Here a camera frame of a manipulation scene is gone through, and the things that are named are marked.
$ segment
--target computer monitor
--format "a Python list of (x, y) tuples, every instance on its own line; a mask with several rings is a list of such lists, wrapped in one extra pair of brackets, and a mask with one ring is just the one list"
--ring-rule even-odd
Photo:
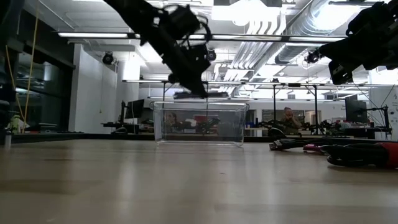
[(349, 122), (367, 123), (368, 113), (366, 112), (366, 103), (359, 100), (345, 99), (346, 119)]
[(130, 101), (126, 108), (126, 119), (140, 118), (144, 109), (144, 100)]

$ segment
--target man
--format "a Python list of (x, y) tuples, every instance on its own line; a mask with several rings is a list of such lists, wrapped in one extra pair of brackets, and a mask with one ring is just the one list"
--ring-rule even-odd
[(291, 108), (285, 107), (284, 109), (285, 117), (280, 121), (284, 123), (284, 133), (285, 134), (298, 134), (299, 129), (301, 128), (301, 123), (297, 121), (294, 117), (293, 111)]

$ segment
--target table surface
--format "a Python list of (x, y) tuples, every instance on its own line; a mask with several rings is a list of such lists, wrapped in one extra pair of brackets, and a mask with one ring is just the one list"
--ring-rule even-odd
[(0, 154), (0, 223), (396, 223), (394, 170), (325, 156), (152, 141), (14, 144)]

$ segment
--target exposed ceiling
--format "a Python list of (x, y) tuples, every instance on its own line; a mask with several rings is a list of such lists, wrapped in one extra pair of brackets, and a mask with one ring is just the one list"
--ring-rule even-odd
[[(26, 0), (25, 9), (30, 13), (35, 13), (37, 0)], [(301, 8), (308, 3), (308, 0), (296, 0), (294, 7), (286, 10), (286, 21), (289, 22)], [(194, 6), (193, 10), (197, 13), (211, 18), (211, 8), (213, 0), (202, 1), (203, 6)], [(58, 31), (75, 32), (130, 32), (131, 30), (120, 18), (120, 16), (107, 4), (98, 1), (73, 1), (73, 0), (40, 0), (39, 18)], [(337, 28), (332, 35), (344, 35), (347, 24)], [(209, 27), (212, 33), (216, 34), (245, 34), (248, 32), (249, 25), (237, 26), (232, 21), (209, 20)], [(239, 52), (242, 42), (210, 42), (209, 48), (215, 49), (217, 61), (213, 62), (209, 71), (214, 71), (217, 63), (232, 61)], [(138, 40), (91, 40), (86, 42), (86, 48), (104, 47), (109, 45), (134, 45), (136, 54), (139, 54), (145, 64), (141, 68), (141, 73), (145, 78), (156, 77), (166, 78), (170, 70), (161, 63), (160, 57), (150, 45), (139, 46)], [(114, 56), (118, 60), (127, 60), (129, 52), (115, 52)], [(311, 82), (327, 82), (330, 76), (327, 66), (328, 60), (322, 60), (316, 65), (308, 66), (303, 62), (303, 56), (297, 56), (291, 63), (296, 66), (283, 68), (277, 78), (282, 82), (305, 82), (311, 77)], [(363, 83), (367, 81), (367, 72), (356, 72), (356, 81)]]

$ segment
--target transparent container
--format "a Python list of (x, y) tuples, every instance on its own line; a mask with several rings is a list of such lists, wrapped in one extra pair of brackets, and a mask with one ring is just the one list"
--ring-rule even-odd
[(158, 144), (242, 146), (245, 103), (152, 102)]

